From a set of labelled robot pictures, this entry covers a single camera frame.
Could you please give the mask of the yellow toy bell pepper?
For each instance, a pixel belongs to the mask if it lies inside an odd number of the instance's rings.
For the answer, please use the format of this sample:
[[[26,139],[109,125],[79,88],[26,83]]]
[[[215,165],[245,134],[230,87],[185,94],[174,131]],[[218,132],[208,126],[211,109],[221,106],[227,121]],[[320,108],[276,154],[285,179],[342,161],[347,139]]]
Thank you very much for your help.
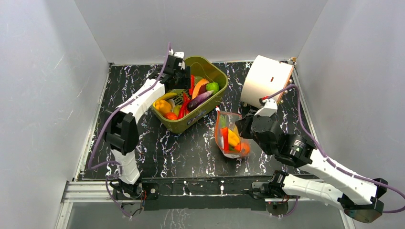
[[[231,147],[236,147],[238,144],[240,144],[238,135],[231,129],[228,129],[228,144]]]

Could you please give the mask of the clear zip bag orange zipper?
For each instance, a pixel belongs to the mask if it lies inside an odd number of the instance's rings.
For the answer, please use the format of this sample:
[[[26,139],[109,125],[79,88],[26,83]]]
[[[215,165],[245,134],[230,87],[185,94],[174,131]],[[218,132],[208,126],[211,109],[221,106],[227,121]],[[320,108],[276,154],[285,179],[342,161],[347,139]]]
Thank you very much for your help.
[[[240,114],[221,111],[215,108],[217,119],[214,129],[214,138],[220,151],[226,158],[236,159],[248,156],[250,143],[238,133],[236,121],[242,119]]]

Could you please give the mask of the orange toy fruit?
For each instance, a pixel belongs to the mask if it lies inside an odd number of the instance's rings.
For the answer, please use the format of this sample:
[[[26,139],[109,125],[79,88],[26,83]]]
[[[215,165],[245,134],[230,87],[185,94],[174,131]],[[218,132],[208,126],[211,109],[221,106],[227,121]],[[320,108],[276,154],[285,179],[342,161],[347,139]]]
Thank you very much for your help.
[[[240,157],[245,157],[250,153],[250,144],[248,142],[241,142],[234,147]]]

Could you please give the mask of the yellow toy pepper small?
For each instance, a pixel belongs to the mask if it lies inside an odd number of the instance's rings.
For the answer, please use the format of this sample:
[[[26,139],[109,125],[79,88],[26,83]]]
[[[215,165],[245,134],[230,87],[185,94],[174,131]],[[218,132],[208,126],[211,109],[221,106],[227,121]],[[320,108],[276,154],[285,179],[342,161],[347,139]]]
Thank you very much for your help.
[[[172,112],[172,105],[166,100],[157,100],[153,106],[162,116]]]

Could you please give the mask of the red toy chili pepper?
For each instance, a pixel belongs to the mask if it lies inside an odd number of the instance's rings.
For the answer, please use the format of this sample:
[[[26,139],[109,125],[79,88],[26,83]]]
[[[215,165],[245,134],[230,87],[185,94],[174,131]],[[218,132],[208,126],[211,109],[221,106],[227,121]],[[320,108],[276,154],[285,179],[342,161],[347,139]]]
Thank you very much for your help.
[[[183,104],[182,104],[182,106],[179,110],[179,114],[177,116],[178,120],[180,120],[186,116],[187,110],[188,110],[187,106],[188,106],[189,101],[190,101],[190,99],[189,99],[188,95],[185,92],[183,92]]]

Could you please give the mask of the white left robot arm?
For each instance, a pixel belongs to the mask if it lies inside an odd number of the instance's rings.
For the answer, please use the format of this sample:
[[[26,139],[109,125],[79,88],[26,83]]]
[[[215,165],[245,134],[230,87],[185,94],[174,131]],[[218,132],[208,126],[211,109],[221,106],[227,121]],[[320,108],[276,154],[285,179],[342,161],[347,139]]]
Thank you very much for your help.
[[[108,115],[102,131],[103,139],[110,145],[118,162],[118,178],[126,183],[124,192],[130,198],[138,198],[143,186],[140,178],[135,148],[139,142],[137,123],[153,102],[174,89],[190,89],[191,73],[183,52],[170,53],[159,72],[152,73],[126,102]]]

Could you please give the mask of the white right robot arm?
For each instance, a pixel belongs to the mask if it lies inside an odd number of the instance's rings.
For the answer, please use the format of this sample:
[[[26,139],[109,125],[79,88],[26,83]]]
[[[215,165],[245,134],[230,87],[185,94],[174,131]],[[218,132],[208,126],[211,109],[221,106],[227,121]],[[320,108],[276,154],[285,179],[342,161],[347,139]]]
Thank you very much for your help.
[[[338,163],[324,158],[312,141],[285,134],[268,116],[246,116],[235,125],[242,138],[254,140],[263,152],[273,155],[278,162],[322,179],[322,182],[306,180],[277,170],[268,183],[252,186],[252,196],[310,198],[334,206],[362,223],[372,223],[383,214],[384,203],[379,199],[387,191],[386,180],[364,181],[351,170],[338,169]]]

